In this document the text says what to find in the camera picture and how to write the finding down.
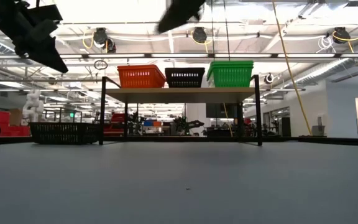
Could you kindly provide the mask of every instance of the black basket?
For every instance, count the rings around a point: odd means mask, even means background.
[[[199,88],[205,68],[166,68],[165,76],[169,88]]]
[[[32,139],[38,144],[92,144],[100,125],[88,123],[30,123]]]

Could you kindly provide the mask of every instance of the gray floor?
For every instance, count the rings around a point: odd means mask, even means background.
[[[0,223],[358,223],[358,147],[0,146]]]

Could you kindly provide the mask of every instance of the green basket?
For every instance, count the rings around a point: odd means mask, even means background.
[[[207,81],[210,87],[249,87],[253,61],[211,62]]]

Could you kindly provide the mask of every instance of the shelf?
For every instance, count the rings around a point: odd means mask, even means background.
[[[240,103],[254,88],[128,88],[106,90],[124,103]]]

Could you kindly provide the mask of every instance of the white robot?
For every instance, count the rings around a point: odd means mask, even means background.
[[[40,95],[40,90],[31,90],[27,94],[27,101],[23,107],[23,126],[27,126],[29,122],[38,122],[39,114],[44,112],[44,103],[39,100]]]

